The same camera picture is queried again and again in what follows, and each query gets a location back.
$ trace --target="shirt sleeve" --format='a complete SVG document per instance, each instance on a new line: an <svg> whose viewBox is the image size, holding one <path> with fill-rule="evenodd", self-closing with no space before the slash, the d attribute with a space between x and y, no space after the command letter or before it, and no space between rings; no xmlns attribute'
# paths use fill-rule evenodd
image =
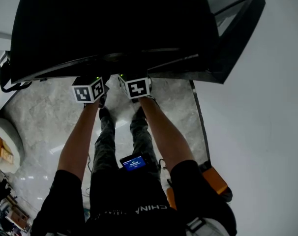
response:
<svg viewBox="0 0 298 236"><path fill-rule="evenodd" d="M59 233L80 235L85 225L81 181L74 174L56 172L49 195L33 222L31 236Z"/></svg>
<svg viewBox="0 0 298 236"><path fill-rule="evenodd" d="M204 179L196 161L183 161L171 170L177 210L186 223L196 217L218 221L230 236L237 234L234 214Z"/></svg>

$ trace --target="person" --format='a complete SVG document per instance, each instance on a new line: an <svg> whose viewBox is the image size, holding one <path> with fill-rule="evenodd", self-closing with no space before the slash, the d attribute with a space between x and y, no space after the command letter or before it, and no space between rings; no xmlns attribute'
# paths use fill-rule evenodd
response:
<svg viewBox="0 0 298 236"><path fill-rule="evenodd" d="M148 155L152 163L130 172L119 169L115 123L109 111L101 109L102 132L95 143L91 173L90 218L85 223L81 184L99 101L87 105L61 152L32 236L236 235L232 210L203 178L185 138L155 100L142 97L139 102L141 107L130 125L133 153ZM162 189L148 124L170 172L177 210L170 208Z"/></svg>

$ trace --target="floor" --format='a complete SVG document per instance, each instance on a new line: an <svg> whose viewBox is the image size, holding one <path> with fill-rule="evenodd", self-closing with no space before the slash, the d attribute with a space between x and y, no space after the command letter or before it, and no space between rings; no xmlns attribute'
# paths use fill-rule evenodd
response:
<svg viewBox="0 0 298 236"><path fill-rule="evenodd" d="M74 102L70 86L74 78L33 82L20 91L4 109L4 116L17 128L25 148L25 159L16 174L7 174L18 196L17 202L31 218L35 218L49 193L61 150L82 111L83 105ZM106 106L117 118L116 155L119 159L133 151L129 132L131 118L139 108L121 92L117 77L107 82L110 88ZM153 79L152 96L163 112L187 139L198 163L207 161L206 147L199 115L190 84L186 80ZM89 154L94 155L94 143L100 134L100 121L94 123ZM161 155L154 143L157 158ZM163 188L168 187L167 170L162 170ZM86 167L82 184L84 207L89 208L90 171Z"/></svg>

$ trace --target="shoe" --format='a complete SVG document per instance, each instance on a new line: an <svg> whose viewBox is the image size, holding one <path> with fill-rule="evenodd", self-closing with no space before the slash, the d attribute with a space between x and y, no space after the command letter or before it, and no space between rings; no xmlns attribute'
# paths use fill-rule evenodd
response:
<svg viewBox="0 0 298 236"><path fill-rule="evenodd" d="M111 117L109 110L106 107L103 107L99 110L99 118L102 120L103 117Z"/></svg>
<svg viewBox="0 0 298 236"><path fill-rule="evenodd" d="M142 107L140 107L137 110L137 112L134 114L133 120L135 120L135 119L141 119L141 118L146 119L146 115L145 115L145 112L144 112L144 110L143 110Z"/></svg>

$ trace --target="black metal frame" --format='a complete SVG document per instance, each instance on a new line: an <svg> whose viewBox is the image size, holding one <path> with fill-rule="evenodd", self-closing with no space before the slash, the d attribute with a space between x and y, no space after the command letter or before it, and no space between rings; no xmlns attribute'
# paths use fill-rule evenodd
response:
<svg viewBox="0 0 298 236"><path fill-rule="evenodd" d="M223 84L245 49L266 4L265 0L238 0L216 12L215 15L241 2L246 3L220 37L209 67L201 69L203 63L196 55L165 65L163 71L159 71L159 68L149 69L149 75L156 78L187 79Z"/></svg>

